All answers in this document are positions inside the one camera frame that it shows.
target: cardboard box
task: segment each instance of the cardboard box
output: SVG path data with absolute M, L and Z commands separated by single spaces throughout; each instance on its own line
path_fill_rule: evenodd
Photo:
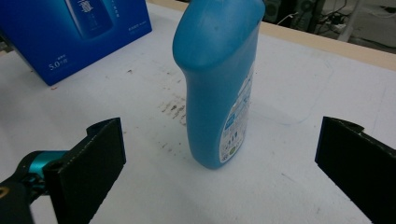
M 48 85 L 150 31 L 145 0 L 0 1 L 0 34 Z

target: table surface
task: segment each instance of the table surface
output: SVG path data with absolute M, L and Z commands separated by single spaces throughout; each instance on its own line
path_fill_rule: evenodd
M 185 79 L 172 57 L 182 13 L 148 4 L 152 33 L 48 87 L 0 58 L 0 179 L 31 151 L 70 149 L 120 117 L 127 163 L 92 223 L 370 223 L 314 162 L 323 116 L 396 147 L 396 72 L 259 36 L 244 145 L 212 171 L 191 156 Z M 31 206 L 56 223 L 49 197 Z

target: white label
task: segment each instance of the white label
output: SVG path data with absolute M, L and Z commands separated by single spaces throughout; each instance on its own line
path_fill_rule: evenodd
M 219 145 L 220 162 L 229 160 L 241 147 L 244 141 L 248 124 L 248 107 L 253 78 L 253 65 L 250 67 L 250 71 L 242 84 L 241 90 L 238 92 L 238 98 L 233 104 L 227 121 L 225 122 Z

